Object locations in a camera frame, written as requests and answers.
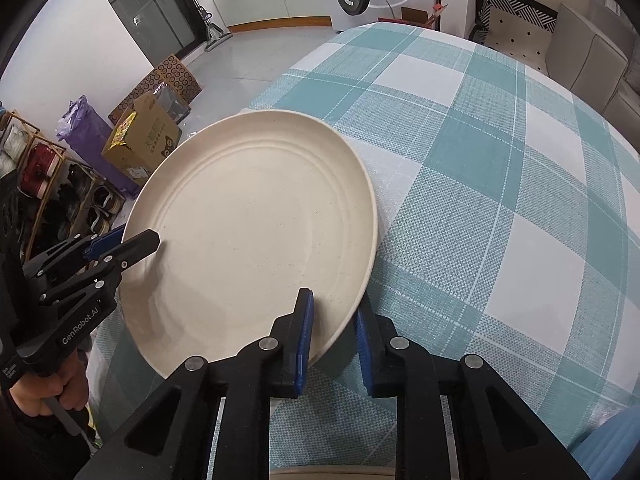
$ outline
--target cardboard box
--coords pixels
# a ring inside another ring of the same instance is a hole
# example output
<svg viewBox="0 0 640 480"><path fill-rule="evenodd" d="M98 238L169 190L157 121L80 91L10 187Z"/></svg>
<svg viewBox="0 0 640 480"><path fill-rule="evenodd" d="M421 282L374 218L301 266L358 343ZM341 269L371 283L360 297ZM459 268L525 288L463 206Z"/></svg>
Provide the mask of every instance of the cardboard box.
<svg viewBox="0 0 640 480"><path fill-rule="evenodd" d="M155 69L153 69L146 77L137 84L137 86L127 95L118 106L109 114L109 119L116 124L122 117L133 101L146 92L153 91L160 82L165 81L174 90L175 93L183 99L185 104L191 103L195 97L202 92L202 88L180 60L171 54Z"/></svg>
<svg viewBox="0 0 640 480"><path fill-rule="evenodd" d="M123 113L102 156L142 186L175 149L179 136L178 126L147 92Z"/></svg>
<svg viewBox="0 0 640 480"><path fill-rule="evenodd" d="M413 25L414 27L431 28L447 6L435 4L433 14L430 16L426 10L412 9L411 7L400 7L402 19L378 18L379 22L402 23L403 25Z"/></svg>

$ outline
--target human hand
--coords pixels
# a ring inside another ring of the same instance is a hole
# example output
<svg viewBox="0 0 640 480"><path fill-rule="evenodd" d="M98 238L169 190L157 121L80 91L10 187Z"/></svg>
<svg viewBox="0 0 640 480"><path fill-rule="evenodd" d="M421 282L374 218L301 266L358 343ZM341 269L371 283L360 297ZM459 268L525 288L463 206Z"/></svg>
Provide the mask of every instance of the human hand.
<svg viewBox="0 0 640 480"><path fill-rule="evenodd" d="M28 372L9 393L18 408L29 416L51 415L51 410L43 402L47 397L60 396L58 400L65 410L82 410L89 398L89 384L78 350L64 360L57 373L43 378Z"/></svg>

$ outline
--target tablecloth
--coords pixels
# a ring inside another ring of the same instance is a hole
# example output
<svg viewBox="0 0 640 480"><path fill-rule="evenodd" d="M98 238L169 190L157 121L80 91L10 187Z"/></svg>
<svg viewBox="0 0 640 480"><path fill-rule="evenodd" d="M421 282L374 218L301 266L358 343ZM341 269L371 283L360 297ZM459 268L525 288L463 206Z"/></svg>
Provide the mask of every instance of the tablecloth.
<svg viewBox="0 0 640 480"><path fill-rule="evenodd" d="M484 46L377 23L320 46L250 107L321 118L361 156L380 216L367 290L401 335L481 355L568 446L639 402L640 165L585 103ZM89 375L104 437L161 382L119 310ZM303 396L274 409L271 466L387 465L395 428L395 400L367 397L347 330Z"/></svg>

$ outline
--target blue gripper pad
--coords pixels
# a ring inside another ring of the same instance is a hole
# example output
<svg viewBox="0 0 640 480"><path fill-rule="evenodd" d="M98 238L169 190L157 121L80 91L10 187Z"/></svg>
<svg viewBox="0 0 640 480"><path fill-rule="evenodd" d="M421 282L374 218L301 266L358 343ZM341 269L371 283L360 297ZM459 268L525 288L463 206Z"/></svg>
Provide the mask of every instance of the blue gripper pad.
<svg viewBox="0 0 640 480"><path fill-rule="evenodd" d="M355 322L358 357L360 358L360 370L362 371L362 382L367 389L367 393L371 395L373 387L373 358L371 356L371 348L369 347L367 327L360 309L356 311Z"/></svg>
<svg viewBox="0 0 640 480"><path fill-rule="evenodd" d="M116 227L115 229L103 234L101 237L92 240L89 248L84 251L84 257L87 261L97 260L103 254L112 251L122 243L122 234L126 224Z"/></svg>
<svg viewBox="0 0 640 480"><path fill-rule="evenodd" d="M314 325L314 294L310 290L306 299L305 318L296 351L296 379L294 386L298 395L302 394L306 381L306 366L309 362L309 347L311 346L311 329Z"/></svg>

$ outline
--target purple bag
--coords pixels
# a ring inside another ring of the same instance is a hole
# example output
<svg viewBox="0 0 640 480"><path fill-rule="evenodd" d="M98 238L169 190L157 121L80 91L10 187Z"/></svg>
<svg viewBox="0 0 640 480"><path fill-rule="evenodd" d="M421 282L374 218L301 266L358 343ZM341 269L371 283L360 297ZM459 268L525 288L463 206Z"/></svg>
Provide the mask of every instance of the purple bag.
<svg viewBox="0 0 640 480"><path fill-rule="evenodd" d="M102 149L110 135L111 127L96 113L85 96L69 103L69 110L58 121L56 128L58 140L66 140L72 150L117 190L135 198L140 186L102 156Z"/></svg>

